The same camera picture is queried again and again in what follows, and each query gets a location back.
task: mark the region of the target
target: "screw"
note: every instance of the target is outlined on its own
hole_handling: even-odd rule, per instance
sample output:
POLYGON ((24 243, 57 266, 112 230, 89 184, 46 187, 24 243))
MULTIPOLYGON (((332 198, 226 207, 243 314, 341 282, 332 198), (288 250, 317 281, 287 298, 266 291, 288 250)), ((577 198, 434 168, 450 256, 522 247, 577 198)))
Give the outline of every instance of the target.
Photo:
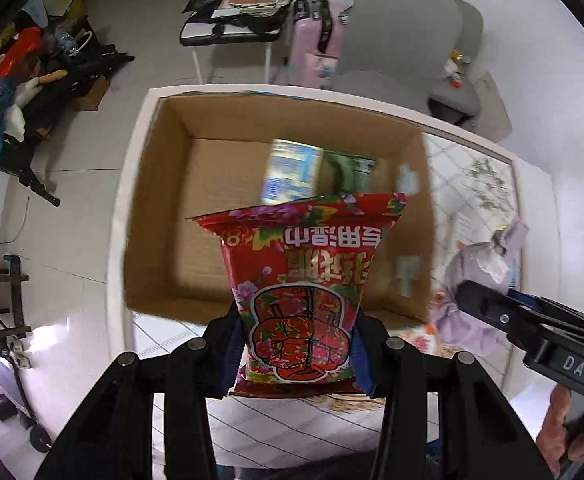
POLYGON ((474 362, 474 356, 470 352, 459 352, 457 354, 458 361, 464 365, 471 365, 474 362))
POLYGON ((386 346, 392 350, 400 350, 405 346, 405 341, 400 337, 389 337, 386 340, 386 346))
POLYGON ((117 357, 117 363, 121 366, 128 366, 134 362, 136 354, 134 352, 125 352, 117 357))
POLYGON ((202 337, 193 337, 188 341, 188 348, 190 350, 203 350, 208 343, 202 337))

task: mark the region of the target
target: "wheel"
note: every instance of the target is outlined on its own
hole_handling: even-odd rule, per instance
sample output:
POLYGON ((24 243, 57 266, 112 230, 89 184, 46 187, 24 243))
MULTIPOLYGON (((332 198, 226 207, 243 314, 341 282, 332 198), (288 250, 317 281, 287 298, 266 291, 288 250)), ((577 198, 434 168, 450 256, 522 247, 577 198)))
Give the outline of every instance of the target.
POLYGON ((0 420, 8 420, 11 416, 15 416, 16 406, 5 395, 0 395, 0 420))
POLYGON ((35 424, 30 428, 30 444, 39 453, 47 453, 52 447, 52 439, 43 426, 35 424))
POLYGON ((19 424, 21 424, 26 430, 29 430, 32 426, 36 424, 31 418, 29 418, 25 413, 19 412, 19 424))
POLYGON ((32 368, 30 360, 21 352, 13 352, 12 359, 14 360, 14 364, 16 364, 21 370, 29 370, 32 368))
POLYGON ((15 335, 9 335, 5 341, 8 343, 10 352, 23 352, 23 342, 15 335))

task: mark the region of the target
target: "red snack bag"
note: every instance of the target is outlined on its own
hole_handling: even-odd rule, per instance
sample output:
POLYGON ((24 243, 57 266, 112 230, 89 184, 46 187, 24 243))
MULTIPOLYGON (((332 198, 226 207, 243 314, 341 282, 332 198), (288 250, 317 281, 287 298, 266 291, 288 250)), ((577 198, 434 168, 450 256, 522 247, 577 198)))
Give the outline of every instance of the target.
POLYGON ((248 363, 235 393, 317 395, 335 381, 358 391, 350 335, 374 251, 404 207, 402 193, 362 194, 194 218, 220 237, 243 321, 248 363))

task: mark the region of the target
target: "human hand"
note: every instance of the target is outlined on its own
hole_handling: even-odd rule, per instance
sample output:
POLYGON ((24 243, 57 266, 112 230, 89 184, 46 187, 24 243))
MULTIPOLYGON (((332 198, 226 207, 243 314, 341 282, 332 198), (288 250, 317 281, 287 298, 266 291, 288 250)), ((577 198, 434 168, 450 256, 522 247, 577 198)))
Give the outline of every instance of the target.
POLYGON ((568 430, 563 425, 570 410, 570 401, 568 388, 557 384, 550 394, 550 407, 536 437, 536 445, 546 459, 554 478, 561 472, 559 460, 566 451, 568 459, 573 462, 584 462, 584 432, 577 435, 568 445, 568 430))

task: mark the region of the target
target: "wooden stool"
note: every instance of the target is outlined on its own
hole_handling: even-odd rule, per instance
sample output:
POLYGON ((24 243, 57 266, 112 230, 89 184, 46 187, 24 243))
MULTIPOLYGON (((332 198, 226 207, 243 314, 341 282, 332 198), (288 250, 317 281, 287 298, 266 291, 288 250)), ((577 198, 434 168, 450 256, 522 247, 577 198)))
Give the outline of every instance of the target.
POLYGON ((30 277, 27 274, 21 274, 21 259, 14 254, 6 254, 4 260, 10 263, 8 269, 0 269, 0 283, 10 284, 11 308, 0 308, 0 314, 12 313, 14 320, 13 328, 0 329, 0 339, 14 335, 18 338, 25 337, 26 332, 32 329, 25 324, 23 318, 23 303, 21 299, 21 282, 27 282, 30 277))

